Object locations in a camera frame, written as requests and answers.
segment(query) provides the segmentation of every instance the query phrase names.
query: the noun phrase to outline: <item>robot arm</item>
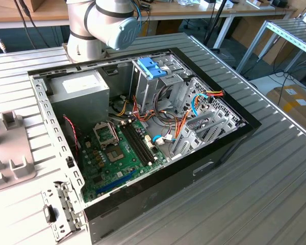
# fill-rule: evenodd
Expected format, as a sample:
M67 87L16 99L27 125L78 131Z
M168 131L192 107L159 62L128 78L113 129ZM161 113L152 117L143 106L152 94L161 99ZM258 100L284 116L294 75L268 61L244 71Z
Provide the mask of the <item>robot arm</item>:
M67 0L70 37L67 51L74 61L97 60L101 42L119 50L138 34L131 0Z

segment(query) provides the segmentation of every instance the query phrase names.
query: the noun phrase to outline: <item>aluminum table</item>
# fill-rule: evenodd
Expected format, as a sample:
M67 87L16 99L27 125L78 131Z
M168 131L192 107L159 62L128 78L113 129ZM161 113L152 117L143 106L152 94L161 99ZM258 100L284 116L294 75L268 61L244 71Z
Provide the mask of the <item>aluminum table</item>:
M178 47L262 126L203 179L99 244L306 244L306 131L194 37L137 39L112 56ZM27 70L68 64L62 48L0 55L0 112L24 116L37 176L0 191L0 244L55 244L40 191L60 179ZM80 231L62 244L90 244Z
M293 64L297 61L303 52L306 52L306 23L300 19L288 19L288 20L267 20L263 23L259 32L257 33L255 39L248 48L243 59L239 63L236 71L240 73L244 66L246 65L249 57L254 51L255 47L258 45L260 39L262 38L264 32L269 29L273 31L273 35L261 51L259 57L262 57L271 48L272 43L275 41L277 36L283 37L285 40L291 42L293 45L298 47L300 51L295 56L295 58L290 62L285 71L288 71Z

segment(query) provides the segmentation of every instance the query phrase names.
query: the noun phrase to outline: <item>blue cable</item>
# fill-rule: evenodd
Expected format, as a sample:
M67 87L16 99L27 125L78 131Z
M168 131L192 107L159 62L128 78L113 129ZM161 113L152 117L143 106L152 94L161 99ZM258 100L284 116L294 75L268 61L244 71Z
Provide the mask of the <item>blue cable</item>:
M193 100L192 100L192 110L193 110L195 116L198 116L197 111L196 111L196 109L195 109L195 98L196 98L197 96L203 96L205 99L208 99L208 98L209 98L206 94L203 94L203 93L198 93L198 94L196 94L196 95L194 96L194 98L193 98Z
M157 135L157 136L155 136L155 137L152 139L152 141L155 142L158 138L161 138L161 137L162 137L162 135Z
M142 14L141 14L141 11L140 11L140 9L138 8L137 4L136 4L133 0L132 0L132 3L133 3L133 5L136 7L136 9L137 9L137 14L138 14L138 16L139 16L139 31L138 31L138 32L140 32L141 29L142 29Z

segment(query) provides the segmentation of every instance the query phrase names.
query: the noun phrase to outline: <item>table leg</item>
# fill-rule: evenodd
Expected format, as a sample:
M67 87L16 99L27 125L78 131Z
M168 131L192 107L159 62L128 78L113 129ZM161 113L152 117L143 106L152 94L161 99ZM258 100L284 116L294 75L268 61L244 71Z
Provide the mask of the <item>table leg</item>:
M304 53L303 50L300 50L297 55L295 56L295 58L292 59L292 61L289 63L289 65L286 67L285 72L289 71L289 69L291 68L291 66L294 65L294 63L296 63L296 61L299 59L299 57L302 55L302 53Z
M257 46L257 44L259 43L261 37L263 36L265 30L266 30L266 24L267 21L264 21L262 27L260 28L259 32L257 33L257 35L255 36L253 42L251 43L251 45L249 46L247 52L245 53L244 57L242 58L242 60L240 61L236 71L240 74L240 72L243 70L243 68L245 67L249 57L251 56L251 54L253 53L255 47Z
M223 42L223 40L224 40L224 38L226 36L226 33L228 32L228 30L229 30L229 28L231 26L231 23L233 22L234 18L235 17L230 16L230 17L227 17L225 19L225 22L224 22L224 24L222 26L222 29L221 29L221 31L219 33L218 38L216 39L216 42L215 42L213 48L220 48L221 47L221 44L222 44L222 42Z
M292 14L292 12L285 14L283 19L289 19L291 14ZM276 37L277 37L277 34L273 33L272 36L270 37L270 39L268 40L268 42L266 43L266 45L264 46L263 50L260 52L259 58L262 57L265 54L265 52L267 52L269 50L270 46L275 41Z

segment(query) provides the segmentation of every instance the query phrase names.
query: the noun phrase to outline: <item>red wire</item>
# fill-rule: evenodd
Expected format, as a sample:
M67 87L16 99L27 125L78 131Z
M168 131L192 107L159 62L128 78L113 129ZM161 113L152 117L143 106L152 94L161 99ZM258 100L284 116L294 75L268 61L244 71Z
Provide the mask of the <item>red wire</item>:
M71 128L72 128L73 135L74 135L74 137L75 137L75 146L76 146L76 155L77 155L77 151L78 151L77 142L78 142L78 140L77 140L77 136L76 136L75 127L74 127L73 123L71 122L71 120L70 120L68 117L63 116L63 118L66 119L66 120L69 122L69 124L70 124L70 126L71 126Z

